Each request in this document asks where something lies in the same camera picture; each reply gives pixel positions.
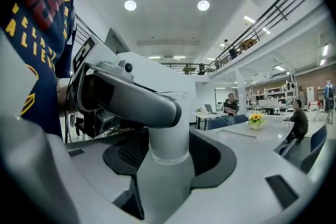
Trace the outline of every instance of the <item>long white desk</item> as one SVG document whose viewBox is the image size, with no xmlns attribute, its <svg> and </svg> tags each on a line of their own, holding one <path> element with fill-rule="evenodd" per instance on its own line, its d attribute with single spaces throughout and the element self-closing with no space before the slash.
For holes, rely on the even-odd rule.
<svg viewBox="0 0 336 224">
<path fill-rule="evenodd" d="M 228 116 L 228 113 L 223 114 L 211 114 L 208 112 L 192 112 L 193 115 L 197 117 L 197 126 L 196 129 L 201 129 L 201 119 L 204 119 L 204 130 L 206 130 L 207 119 L 215 119 L 222 116 Z"/>
<path fill-rule="evenodd" d="M 265 117 L 265 121 L 265 126 L 259 130 L 251 129 L 247 122 L 243 122 L 208 132 L 234 136 L 239 140 L 261 144 L 274 150 L 286 139 L 294 123 L 275 117 Z"/>
</svg>

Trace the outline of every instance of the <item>man in black shirt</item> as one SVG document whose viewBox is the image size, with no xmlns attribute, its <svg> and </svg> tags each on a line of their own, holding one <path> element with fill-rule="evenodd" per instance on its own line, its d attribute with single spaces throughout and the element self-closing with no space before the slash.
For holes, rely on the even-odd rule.
<svg viewBox="0 0 336 224">
<path fill-rule="evenodd" d="M 286 118 L 286 121 L 294 122 L 294 127 L 291 133 L 287 136 L 287 143 L 289 143 L 292 138 L 296 138 L 296 143 L 300 143 L 308 132 L 308 118 L 301 107 L 302 102 L 296 100 L 293 104 L 295 110 L 294 115 Z"/>
<path fill-rule="evenodd" d="M 224 117 L 224 120 L 228 122 L 228 124 L 233 124 L 233 117 L 237 115 L 238 105 L 234 101 L 235 96 L 233 93 L 230 93 L 228 96 L 228 101 L 224 103 L 224 112 L 228 113 L 228 116 Z"/>
</svg>

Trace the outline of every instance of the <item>chair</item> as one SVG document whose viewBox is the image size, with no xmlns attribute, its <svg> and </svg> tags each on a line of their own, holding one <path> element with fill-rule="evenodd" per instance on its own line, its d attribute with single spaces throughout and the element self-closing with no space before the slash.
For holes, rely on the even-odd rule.
<svg viewBox="0 0 336 224">
<path fill-rule="evenodd" d="M 306 174 L 310 171 L 314 165 L 317 157 L 319 156 L 321 149 L 327 139 L 327 126 L 324 125 L 320 130 L 312 135 L 310 138 L 310 154 L 304 158 L 301 163 L 300 169 Z"/>
<path fill-rule="evenodd" d="M 226 120 L 224 119 L 209 120 L 207 130 L 213 130 L 213 129 L 222 128 L 226 126 L 230 126 L 230 124 L 228 124 Z"/>
<path fill-rule="evenodd" d="M 283 146 L 279 151 L 279 155 L 288 160 L 295 142 L 296 142 L 296 139 L 293 139 L 288 145 Z"/>
<path fill-rule="evenodd" d="M 233 117 L 233 124 L 238 124 L 238 123 L 247 122 L 247 121 L 248 121 L 248 117 L 244 114 Z"/>
</svg>

